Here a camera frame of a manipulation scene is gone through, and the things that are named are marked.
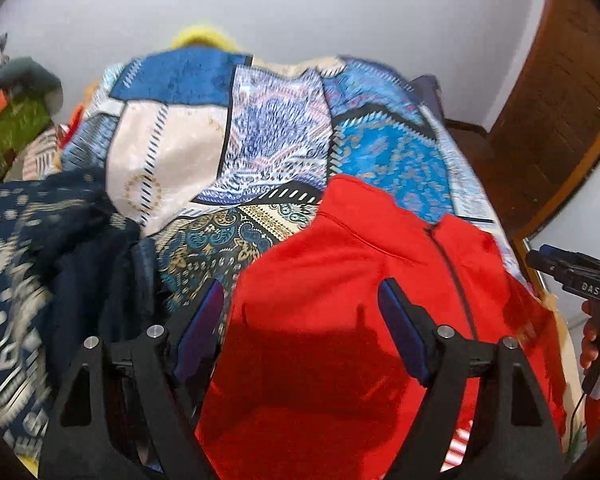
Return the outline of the person's right hand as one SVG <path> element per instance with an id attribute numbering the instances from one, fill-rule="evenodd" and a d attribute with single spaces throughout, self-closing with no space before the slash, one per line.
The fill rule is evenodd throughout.
<path id="1" fill-rule="evenodd" d="M 583 326 L 580 354 L 580 365 L 584 370 L 588 370 L 598 358 L 598 348 L 596 346 L 598 330 L 593 320 L 594 306 L 595 304 L 591 300 L 585 300 L 582 304 L 582 311 L 588 316 L 588 320 Z"/>

